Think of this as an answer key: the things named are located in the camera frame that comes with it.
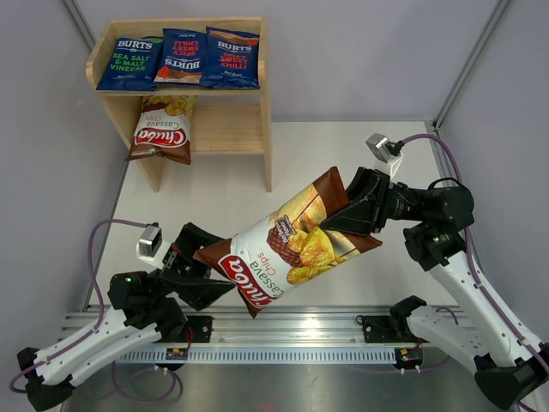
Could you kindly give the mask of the Chuba cassava chips bag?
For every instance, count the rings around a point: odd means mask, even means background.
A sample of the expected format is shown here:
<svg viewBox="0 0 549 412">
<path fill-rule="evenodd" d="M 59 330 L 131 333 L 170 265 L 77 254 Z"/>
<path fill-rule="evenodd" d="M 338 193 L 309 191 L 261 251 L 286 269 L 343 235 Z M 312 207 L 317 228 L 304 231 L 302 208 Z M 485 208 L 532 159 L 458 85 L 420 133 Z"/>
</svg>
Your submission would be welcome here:
<svg viewBox="0 0 549 412">
<path fill-rule="evenodd" d="M 145 96 L 126 160 L 159 156 L 190 165 L 190 118 L 195 101 L 195 95 Z"/>
<path fill-rule="evenodd" d="M 321 228 L 348 204 L 340 172 L 331 167 L 276 211 L 194 258 L 234 283 L 255 318 L 299 285 L 382 245 L 371 236 Z"/>
</svg>

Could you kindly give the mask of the Burts spicy chilli bag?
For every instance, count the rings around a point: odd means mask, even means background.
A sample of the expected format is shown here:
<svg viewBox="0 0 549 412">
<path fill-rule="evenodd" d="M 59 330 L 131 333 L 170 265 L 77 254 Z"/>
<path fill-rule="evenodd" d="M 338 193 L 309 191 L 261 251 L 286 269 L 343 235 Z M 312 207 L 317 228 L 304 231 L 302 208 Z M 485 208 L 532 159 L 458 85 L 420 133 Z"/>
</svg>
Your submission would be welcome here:
<svg viewBox="0 0 549 412">
<path fill-rule="evenodd" d="M 199 86 L 203 88 L 258 89 L 260 36 L 207 27 L 208 49 Z"/>
<path fill-rule="evenodd" d="M 207 52 L 205 33 L 188 29 L 163 29 L 162 57 L 154 84 L 198 86 Z"/>
</svg>

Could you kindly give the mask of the Burts sea salt vinegar bag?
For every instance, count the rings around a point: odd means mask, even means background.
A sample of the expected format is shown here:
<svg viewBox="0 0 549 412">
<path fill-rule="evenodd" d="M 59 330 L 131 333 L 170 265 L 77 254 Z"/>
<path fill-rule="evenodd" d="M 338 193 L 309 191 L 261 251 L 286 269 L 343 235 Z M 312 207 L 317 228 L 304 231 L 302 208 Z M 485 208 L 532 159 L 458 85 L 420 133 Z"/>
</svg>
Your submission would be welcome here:
<svg viewBox="0 0 549 412">
<path fill-rule="evenodd" d="M 119 37 L 96 89 L 153 91 L 162 48 L 162 37 Z"/>
</svg>

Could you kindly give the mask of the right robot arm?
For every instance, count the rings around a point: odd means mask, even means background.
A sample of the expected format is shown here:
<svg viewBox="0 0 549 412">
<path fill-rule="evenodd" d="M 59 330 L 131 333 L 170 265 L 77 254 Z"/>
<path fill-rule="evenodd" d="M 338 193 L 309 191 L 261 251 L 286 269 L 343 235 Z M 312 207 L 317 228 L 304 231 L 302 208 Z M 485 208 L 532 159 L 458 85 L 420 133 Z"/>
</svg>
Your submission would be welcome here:
<svg viewBox="0 0 549 412">
<path fill-rule="evenodd" d="M 465 330 L 410 296 L 389 309 L 394 337 L 437 346 L 473 374 L 484 396 L 502 410 L 547 382 L 547 343 L 510 310 L 475 266 L 467 236 L 474 223 L 474 199 L 466 186 L 433 182 L 415 189 L 361 167 L 347 196 L 349 204 L 325 219 L 322 228 L 370 235 L 389 220 L 414 222 L 403 231 L 408 256 L 443 286 L 474 326 Z"/>
</svg>

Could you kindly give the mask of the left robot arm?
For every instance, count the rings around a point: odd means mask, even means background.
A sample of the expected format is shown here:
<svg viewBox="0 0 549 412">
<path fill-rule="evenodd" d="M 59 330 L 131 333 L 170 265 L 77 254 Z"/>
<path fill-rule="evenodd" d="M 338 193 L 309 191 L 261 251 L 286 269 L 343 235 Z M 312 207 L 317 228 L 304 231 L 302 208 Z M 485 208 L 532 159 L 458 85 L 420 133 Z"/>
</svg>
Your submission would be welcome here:
<svg viewBox="0 0 549 412">
<path fill-rule="evenodd" d="M 174 241 L 163 240 L 157 223 L 142 230 L 136 255 L 152 271 L 114 275 L 107 293 L 111 304 L 100 308 L 96 320 L 49 348 L 18 353 L 24 393 L 34 410 L 61 405 L 97 371 L 150 343 L 181 342 L 176 357 L 184 360 L 194 341 L 208 342 L 211 320 L 187 317 L 179 304 L 199 312 L 233 289 L 229 281 L 211 278 L 210 268 L 194 258 L 220 237 L 192 223 Z"/>
</svg>

